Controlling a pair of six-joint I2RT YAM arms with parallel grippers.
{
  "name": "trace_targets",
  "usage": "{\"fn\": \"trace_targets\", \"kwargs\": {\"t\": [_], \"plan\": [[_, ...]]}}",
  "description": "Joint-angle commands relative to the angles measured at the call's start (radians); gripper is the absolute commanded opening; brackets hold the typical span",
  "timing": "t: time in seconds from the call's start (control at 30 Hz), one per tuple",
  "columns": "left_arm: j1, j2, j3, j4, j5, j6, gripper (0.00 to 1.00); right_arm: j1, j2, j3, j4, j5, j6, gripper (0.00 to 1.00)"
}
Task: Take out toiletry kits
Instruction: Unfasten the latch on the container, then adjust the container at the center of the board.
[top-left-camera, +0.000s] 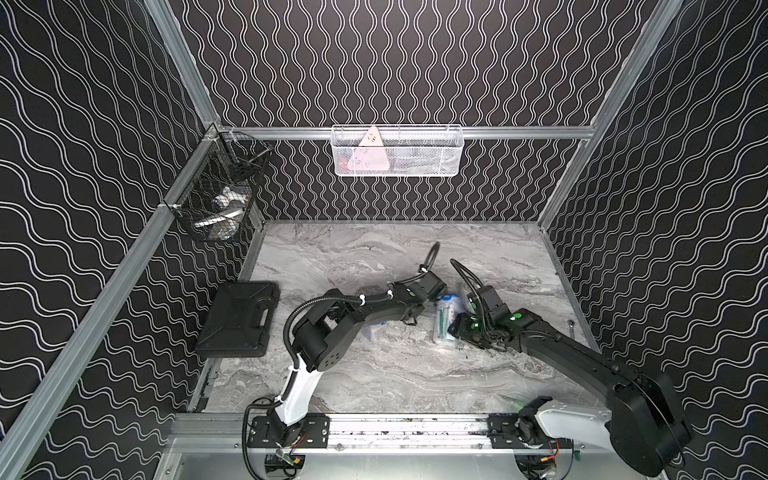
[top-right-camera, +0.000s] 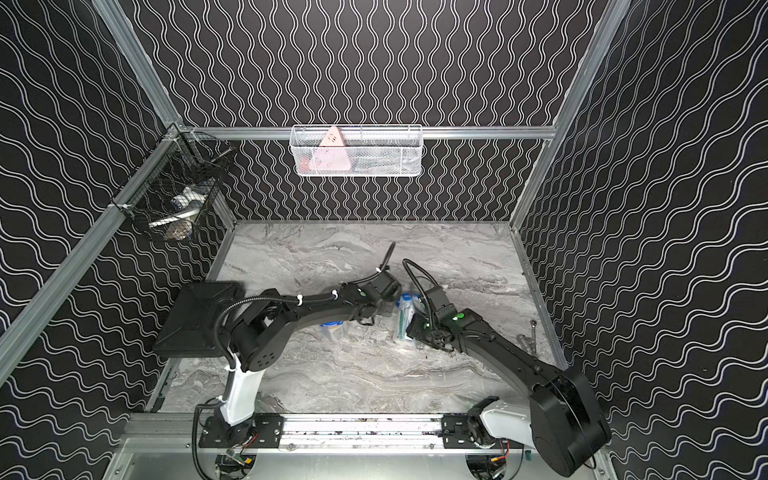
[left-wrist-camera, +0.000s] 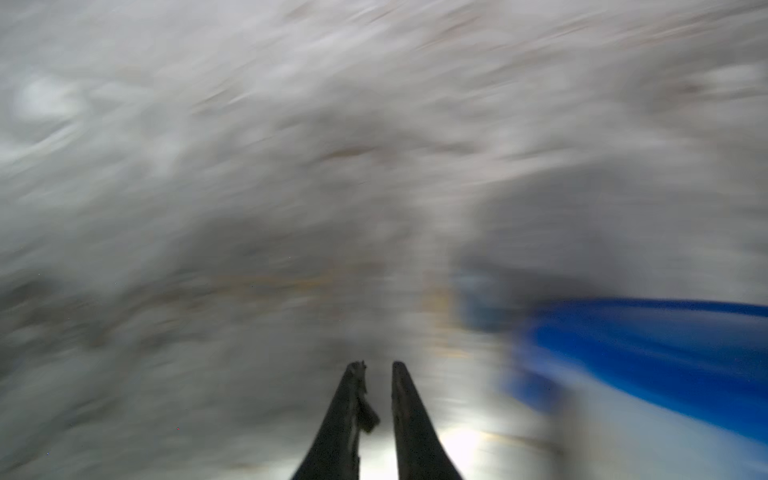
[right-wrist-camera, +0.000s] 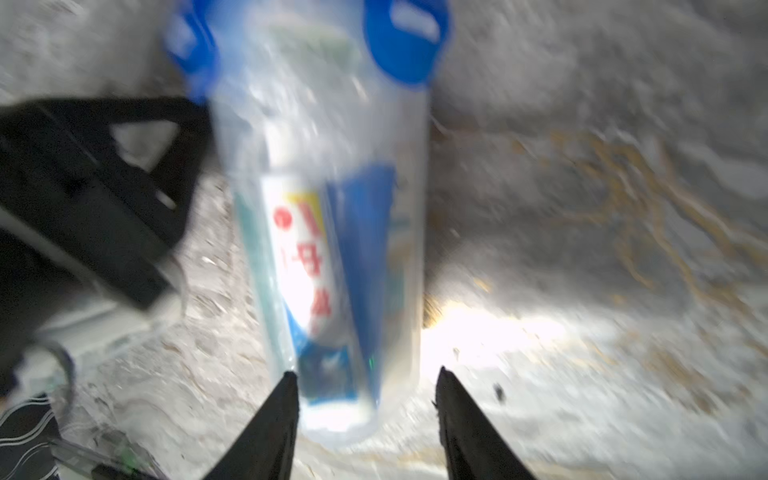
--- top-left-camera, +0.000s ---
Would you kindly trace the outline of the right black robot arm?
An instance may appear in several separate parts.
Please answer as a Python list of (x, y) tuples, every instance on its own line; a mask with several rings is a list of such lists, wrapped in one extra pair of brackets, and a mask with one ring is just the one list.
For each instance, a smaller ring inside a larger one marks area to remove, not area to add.
[(496, 290), (484, 286), (468, 296), (449, 333), (481, 349), (513, 350), (541, 360), (595, 396), (601, 408), (569, 405), (540, 396), (517, 414), (511, 429), (520, 442), (555, 439), (615, 452), (636, 472), (660, 474), (693, 437), (670, 378), (647, 374), (585, 347), (531, 310), (512, 311)]

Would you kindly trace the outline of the clear jar toiletry kit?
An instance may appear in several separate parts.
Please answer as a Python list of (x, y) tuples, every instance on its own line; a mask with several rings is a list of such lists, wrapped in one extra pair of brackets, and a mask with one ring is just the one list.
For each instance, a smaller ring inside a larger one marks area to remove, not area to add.
[(435, 308), (433, 341), (438, 345), (452, 346), (456, 339), (450, 329), (453, 322), (464, 312), (463, 301), (457, 294), (443, 294), (435, 301)]

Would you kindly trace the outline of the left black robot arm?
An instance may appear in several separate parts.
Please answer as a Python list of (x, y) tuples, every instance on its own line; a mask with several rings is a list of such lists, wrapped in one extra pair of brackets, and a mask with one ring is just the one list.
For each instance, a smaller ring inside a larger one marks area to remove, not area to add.
[(422, 270), (414, 279), (389, 284), (383, 293), (350, 296), (332, 289), (302, 303), (284, 324), (289, 375), (269, 416), (284, 428), (299, 425), (308, 414), (322, 374), (343, 359), (365, 327), (390, 322), (415, 324), (445, 288), (436, 274)]

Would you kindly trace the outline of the clear jar blue lid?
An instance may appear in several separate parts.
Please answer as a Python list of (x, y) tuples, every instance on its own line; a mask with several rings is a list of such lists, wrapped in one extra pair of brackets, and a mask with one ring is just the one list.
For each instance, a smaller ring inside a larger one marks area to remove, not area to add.
[(382, 335), (383, 329), (386, 327), (386, 322), (366, 324), (361, 328), (361, 333), (365, 339), (369, 342), (376, 342)]

